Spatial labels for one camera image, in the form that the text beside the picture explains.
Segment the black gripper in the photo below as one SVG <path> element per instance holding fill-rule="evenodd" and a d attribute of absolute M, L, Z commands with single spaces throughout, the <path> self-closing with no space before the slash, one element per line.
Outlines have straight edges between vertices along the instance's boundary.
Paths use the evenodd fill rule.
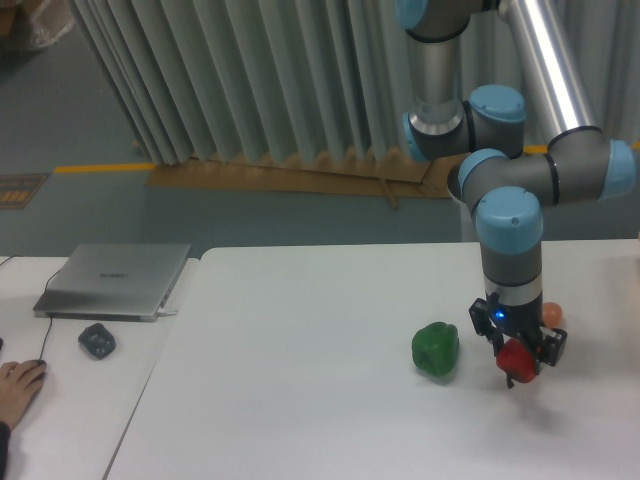
<path fill-rule="evenodd" d="M 469 315 L 476 334 L 488 340 L 495 357 L 504 347 L 506 337 L 517 339 L 532 356 L 534 373 L 540 374 L 542 364 L 557 365 L 568 337 L 561 328 L 544 326 L 542 305 L 542 295 L 529 303 L 510 306 L 492 293 L 487 299 L 477 298 L 469 308 Z"/>

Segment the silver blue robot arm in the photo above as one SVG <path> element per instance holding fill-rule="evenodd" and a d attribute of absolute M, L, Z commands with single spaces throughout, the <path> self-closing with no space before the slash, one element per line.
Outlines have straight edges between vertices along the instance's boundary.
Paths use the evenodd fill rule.
<path fill-rule="evenodd" d="M 458 94 L 459 40 L 473 15 L 496 11 L 510 28 L 547 150 L 524 155 L 522 95 L 485 85 Z M 599 128 L 550 1 L 400 1 L 396 19 L 410 40 L 414 104 L 402 124 L 418 161 L 461 155 L 450 173 L 481 249 L 483 297 L 469 315 L 492 345 L 509 383 L 532 381 L 560 360 L 567 334 L 543 317 L 542 210 L 630 192 L 630 146 Z"/>

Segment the dark sleeved forearm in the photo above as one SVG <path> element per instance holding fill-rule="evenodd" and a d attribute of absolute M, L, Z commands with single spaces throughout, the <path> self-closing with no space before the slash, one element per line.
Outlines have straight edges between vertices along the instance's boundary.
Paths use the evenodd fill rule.
<path fill-rule="evenodd" d="M 10 427 L 4 422 L 0 422 L 0 462 L 1 462 L 1 465 L 4 465 L 6 463 L 6 460 L 7 460 L 10 437 L 11 437 L 11 429 L 10 429 Z"/>

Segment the person's hand on mouse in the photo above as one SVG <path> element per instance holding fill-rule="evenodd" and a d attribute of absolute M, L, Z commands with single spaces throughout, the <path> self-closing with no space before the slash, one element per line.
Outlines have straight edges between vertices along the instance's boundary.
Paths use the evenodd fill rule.
<path fill-rule="evenodd" d="M 20 382 L 22 375 L 32 368 L 34 361 L 11 361 L 1 365 L 1 422 L 6 423 L 11 431 L 20 423 L 27 408 L 41 391 L 28 396 Z"/>

